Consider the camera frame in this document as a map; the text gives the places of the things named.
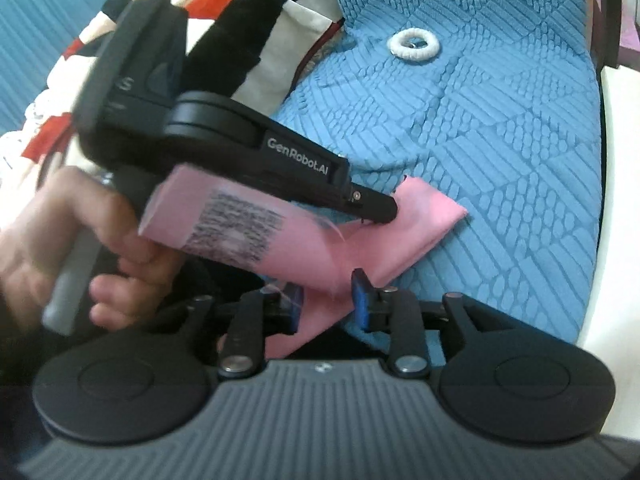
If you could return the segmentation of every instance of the blue curtain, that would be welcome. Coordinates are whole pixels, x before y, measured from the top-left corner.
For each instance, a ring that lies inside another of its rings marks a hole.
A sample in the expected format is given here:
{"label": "blue curtain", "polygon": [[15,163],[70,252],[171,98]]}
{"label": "blue curtain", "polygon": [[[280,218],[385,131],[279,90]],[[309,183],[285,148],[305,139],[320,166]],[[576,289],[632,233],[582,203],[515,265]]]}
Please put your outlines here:
{"label": "blue curtain", "polygon": [[105,0],[0,0],[0,135],[20,128],[60,53]]}

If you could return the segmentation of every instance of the qr code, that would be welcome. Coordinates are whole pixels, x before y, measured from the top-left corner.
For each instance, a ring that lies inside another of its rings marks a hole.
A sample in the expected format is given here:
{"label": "qr code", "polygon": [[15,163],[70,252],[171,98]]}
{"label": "qr code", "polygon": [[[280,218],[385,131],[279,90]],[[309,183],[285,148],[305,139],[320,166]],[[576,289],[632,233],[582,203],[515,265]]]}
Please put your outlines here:
{"label": "qr code", "polygon": [[213,195],[184,245],[185,252],[253,269],[282,229],[283,216],[234,195]]}

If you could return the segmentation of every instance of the white hair tie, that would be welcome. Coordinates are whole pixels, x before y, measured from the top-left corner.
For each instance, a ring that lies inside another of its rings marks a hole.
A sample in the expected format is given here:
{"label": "white hair tie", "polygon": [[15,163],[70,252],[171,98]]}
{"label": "white hair tie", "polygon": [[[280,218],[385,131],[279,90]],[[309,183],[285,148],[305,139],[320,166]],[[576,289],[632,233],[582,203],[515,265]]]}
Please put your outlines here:
{"label": "white hair tie", "polygon": [[[425,46],[416,47],[411,40],[419,38]],[[423,28],[408,28],[398,32],[386,42],[391,53],[407,61],[425,61],[431,59],[440,50],[440,42],[435,34]]]}

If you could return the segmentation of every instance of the white furniture edge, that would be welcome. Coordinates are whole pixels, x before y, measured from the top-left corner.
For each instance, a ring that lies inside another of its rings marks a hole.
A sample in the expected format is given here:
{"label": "white furniture edge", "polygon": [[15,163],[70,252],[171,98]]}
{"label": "white furniture edge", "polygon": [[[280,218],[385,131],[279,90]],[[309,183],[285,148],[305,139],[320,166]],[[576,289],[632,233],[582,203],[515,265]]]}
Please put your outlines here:
{"label": "white furniture edge", "polygon": [[609,367],[616,400],[602,432],[640,440],[640,73],[604,67],[602,232],[577,345]]}

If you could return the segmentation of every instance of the blue textured fabric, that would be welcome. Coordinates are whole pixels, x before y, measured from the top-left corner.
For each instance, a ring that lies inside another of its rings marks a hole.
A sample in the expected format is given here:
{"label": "blue textured fabric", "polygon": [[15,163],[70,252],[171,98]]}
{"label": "blue textured fabric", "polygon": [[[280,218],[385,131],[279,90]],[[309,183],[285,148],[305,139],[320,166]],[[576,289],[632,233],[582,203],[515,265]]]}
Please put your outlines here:
{"label": "blue textured fabric", "polygon": [[[602,193],[584,0],[340,4],[344,41],[274,118],[348,156],[356,182],[388,193],[419,176],[468,209],[400,286],[429,300],[460,290],[574,341]],[[436,34],[437,58],[389,53],[409,27]]]}
{"label": "blue textured fabric", "polygon": [[20,128],[47,74],[106,0],[0,0],[0,135]]}

